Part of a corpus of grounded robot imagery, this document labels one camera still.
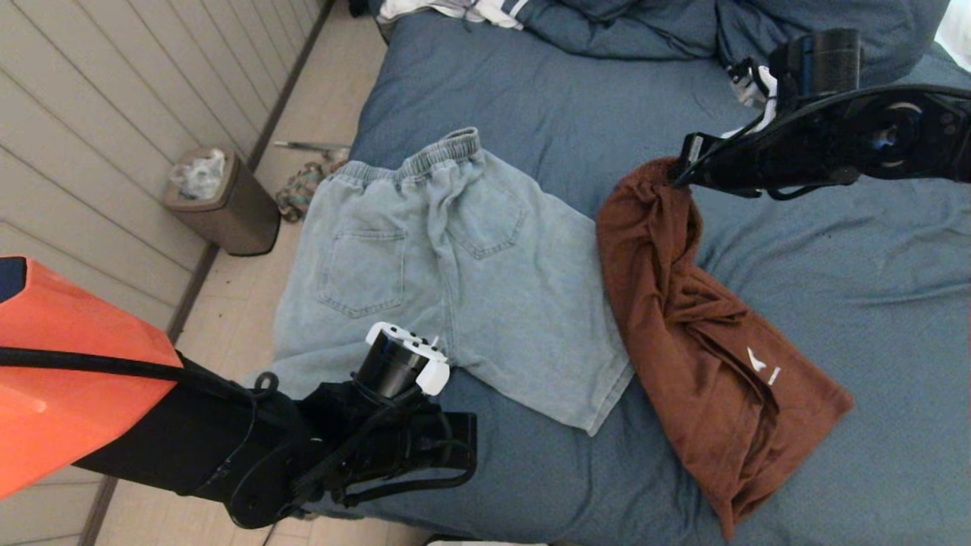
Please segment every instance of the white paneled wall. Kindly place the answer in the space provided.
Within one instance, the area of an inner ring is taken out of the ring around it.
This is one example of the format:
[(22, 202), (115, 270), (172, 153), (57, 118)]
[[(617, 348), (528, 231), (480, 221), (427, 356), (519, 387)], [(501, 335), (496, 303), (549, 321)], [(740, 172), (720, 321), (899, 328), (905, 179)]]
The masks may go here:
[[(246, 158), (323, 0), (0, 0), (0, 255), (166, 328), (206, 243), (161, 204), (199, 146)], [(0, 501), (0, 545), (76, 544), (100, 476)]]

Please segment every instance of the brown shirt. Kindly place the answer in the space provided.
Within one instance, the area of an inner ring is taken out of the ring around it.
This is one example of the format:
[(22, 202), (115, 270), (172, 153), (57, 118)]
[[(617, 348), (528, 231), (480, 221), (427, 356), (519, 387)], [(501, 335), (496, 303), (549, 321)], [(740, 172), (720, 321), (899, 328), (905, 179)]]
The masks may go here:
[(597, 239), (634, 369), (727, 539), (853, 398), (694, 265), (701, 216), (687, 188), (669, 186), (673, 164), (655, 160), (620, 181)]

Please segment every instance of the denim shorts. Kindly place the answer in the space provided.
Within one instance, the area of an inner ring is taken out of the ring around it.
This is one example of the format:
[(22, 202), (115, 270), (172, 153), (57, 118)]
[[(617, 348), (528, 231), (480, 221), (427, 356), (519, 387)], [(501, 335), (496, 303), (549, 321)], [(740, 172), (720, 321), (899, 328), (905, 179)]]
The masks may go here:
[(320, 184), (277, 311), (281, 388), (347, 381), (378, 321), (439, 336), (451, 365), (590, 435), (633, 375), (593, 221), (474, 128), (397, 170), (352, 161)]

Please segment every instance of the tile floor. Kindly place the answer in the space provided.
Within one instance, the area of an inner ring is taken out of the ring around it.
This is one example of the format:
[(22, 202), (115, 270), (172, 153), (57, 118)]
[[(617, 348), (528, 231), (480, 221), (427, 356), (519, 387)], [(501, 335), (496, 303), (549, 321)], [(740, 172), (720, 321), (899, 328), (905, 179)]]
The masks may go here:
[[(273, 140), (349, 144), (385, 55), (374, 21), (352, 19), (337, 0), (297, 82)], [(278, 188), (313, 154), (270, 148), (256, 178)], [(296, 252), (300, 224), (284, 224), (272, 253), (220, 252), (178, 347), (231, 379), (263, 369), (273, 353), (273, 317)], [(261, 546), (267, 529), (236, 528), (220, 504), (118, 483), (99, 546)], [(271, 546), (418, 546), (428, 533), (377, 520), (286, 520)]]

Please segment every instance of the blue bedsheet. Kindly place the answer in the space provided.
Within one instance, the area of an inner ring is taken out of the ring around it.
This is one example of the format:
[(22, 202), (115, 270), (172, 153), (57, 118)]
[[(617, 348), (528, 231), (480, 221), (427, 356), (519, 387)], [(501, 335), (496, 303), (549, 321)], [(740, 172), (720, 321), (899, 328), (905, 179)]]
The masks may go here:
[[(927, 55), (909, 80), (971, 86), (942, 55)], [(528, 33), (470, 32), (423, 13), (398, 22), (352, 157), (395, 167), (474, 125), (490, 151), (593, 217), (620, 177), (676, 154), (686, 133), (755, 114), (712, 60), (578, 57)], [(971, 543), (968, 187), (861, 180), (786, 203), (694, 194), (705, 220), (699, 264), (856, 399), (733, 543)], [(300, 252), (325, 245), (305, 239)], [(516, 542), (723, 542), (636, 382), (593, 438), (461, 371), (440, 402), (479, 414), (472, 481), (316, 509)]]

